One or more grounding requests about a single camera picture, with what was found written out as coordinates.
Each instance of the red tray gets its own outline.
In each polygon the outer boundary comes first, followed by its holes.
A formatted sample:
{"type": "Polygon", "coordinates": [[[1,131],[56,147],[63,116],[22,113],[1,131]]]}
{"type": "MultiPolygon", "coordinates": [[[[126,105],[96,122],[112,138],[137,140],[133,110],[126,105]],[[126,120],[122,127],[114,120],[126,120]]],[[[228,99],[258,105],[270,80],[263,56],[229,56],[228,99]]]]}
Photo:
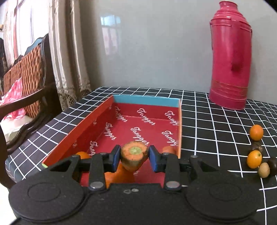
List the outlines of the red tray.
{"type": "MultiPolygon", "coordinates": [[[[182,112],[176,98],[113,95],[82,120],[43,161],[48,167],[79,151],[93,156],[111,152],[115,145],[142,141],[159,152],[176,146],[181,156],[182,112]]],[[[137,183],[161,183],[164,173],[154,173],[149,160],[134,173],[137,183]]]]}

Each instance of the carrot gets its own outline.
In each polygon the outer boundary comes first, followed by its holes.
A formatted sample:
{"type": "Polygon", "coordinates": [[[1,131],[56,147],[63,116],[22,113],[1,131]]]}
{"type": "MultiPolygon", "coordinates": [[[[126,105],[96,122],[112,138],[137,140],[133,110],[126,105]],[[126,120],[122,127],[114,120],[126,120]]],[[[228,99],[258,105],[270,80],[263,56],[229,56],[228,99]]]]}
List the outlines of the carrot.
{"type": "Polygon", "coordinates": [[[126,170],[122,164],[118,165],[118,168],[115,173],[106,172],[105,180],[107,188],[111,183],[134,183],[135,178],[132,172],[126,170]]]}
{"type": "Polygon", "coordinates": [[[120,152],[122,165],[130,172],[137,171],[148,158],[148,147],[141,141],[125,144],[120,152]]]}
{"type": "Polygon", "coordinates": [[[163,153],[168,152],[168,153],[176,154],[176,149],[174,148],[174,146],[165,146],[163,147],[162,151],[163,153]]]}

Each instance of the wooden chair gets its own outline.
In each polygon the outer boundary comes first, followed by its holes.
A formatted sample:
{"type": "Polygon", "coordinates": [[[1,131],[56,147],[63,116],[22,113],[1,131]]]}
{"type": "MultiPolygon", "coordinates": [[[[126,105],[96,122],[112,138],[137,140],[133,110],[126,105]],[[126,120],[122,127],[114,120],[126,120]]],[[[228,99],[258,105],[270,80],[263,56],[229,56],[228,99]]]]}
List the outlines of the wooden chair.
{"type": "Polygon", "coordinates": [[[23,125],[18,134],[7,143],[0,127],[0,183],[7,188],[15,184],[6,172],[5,161],[8,156],[28,137],[62,112],[53,74],[48,34],[38,38],[28,47],[25,55],[16,60],[14,66],[4,75],[4,94],[20,77],[22,98],[0,106],[0,121],[7,114],[20,108],[24,108],[26,115],[33,120],[23,125]]]}

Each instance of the checkered tablecloth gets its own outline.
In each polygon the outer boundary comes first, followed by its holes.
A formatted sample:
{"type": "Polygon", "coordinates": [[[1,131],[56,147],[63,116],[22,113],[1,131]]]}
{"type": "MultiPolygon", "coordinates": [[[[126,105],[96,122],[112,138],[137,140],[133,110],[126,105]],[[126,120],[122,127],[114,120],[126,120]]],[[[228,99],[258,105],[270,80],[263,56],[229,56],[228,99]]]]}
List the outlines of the checkered tablecloth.
{"type": "Polygon", "coordinates": [[[181,157],[196,154],[212,165],[252,180],[263,193],[264,201],[256,214],[261,224],[277,222],[277,177],[261,179],[246,165],[250,146],[249,129],[264,128],[263,161],[277,157],[277,107],[248,100],[244,110],[224,109],[209,100],[206,93],[130,87],[100,87],[42,127],[6,161],[15,181],[43,169],[41,162],[52,149],[90,112],[112,94],[162,96],[182,101],[183,137],[181,157]]]}

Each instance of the screw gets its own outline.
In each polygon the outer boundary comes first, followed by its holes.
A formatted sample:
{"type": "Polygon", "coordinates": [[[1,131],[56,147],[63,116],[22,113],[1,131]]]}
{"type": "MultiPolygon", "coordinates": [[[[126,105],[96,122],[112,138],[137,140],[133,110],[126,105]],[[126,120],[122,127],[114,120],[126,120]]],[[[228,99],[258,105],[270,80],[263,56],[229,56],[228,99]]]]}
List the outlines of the screw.
{"type": "Polygon", "coordinates": [[[133,188],[131,191],[132,192],[139,192],[139,189],[133,188]]]}
{"type": "Polygon", "coordinates": [[[104,186],[104,184],[100,181],[95,181],[95,182],[90,183],[90,187],[93,189],[99,189],[99,188],[102,188],[103,186],[104,186]]]}
{"type": "Polygon", "coordinates": [[[179,182],[177,182],[177,181],[168,181],[167,183],[166,183],[166,186],[168,187],[168,188],[177,188],[177,187],[179,187],[180,186],[180,183],[179,182]]]}

